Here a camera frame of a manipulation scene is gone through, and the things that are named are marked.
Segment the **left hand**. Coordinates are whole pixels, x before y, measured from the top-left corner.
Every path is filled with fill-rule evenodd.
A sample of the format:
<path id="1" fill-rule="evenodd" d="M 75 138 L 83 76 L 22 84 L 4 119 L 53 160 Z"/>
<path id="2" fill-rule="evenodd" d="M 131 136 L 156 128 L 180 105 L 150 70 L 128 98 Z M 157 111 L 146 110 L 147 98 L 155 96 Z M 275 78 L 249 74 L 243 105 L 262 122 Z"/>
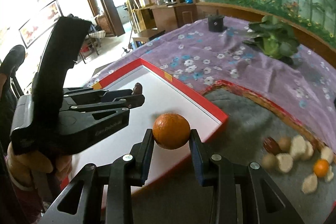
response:
<path id="1" fill-rule="evenodd" d="M 55 177 L 62 181 L 72 170 L 72 156 L 61 156 L 56 160 L 50 161 L 39 151 L 33 153 L 15 155 L 12 143 L 7 149 L 8 169 L 13 178 L 19 184 L 26 187 L 33 186 L 32 171 L 42 173 L 52 173 L 55 171 Z"/>

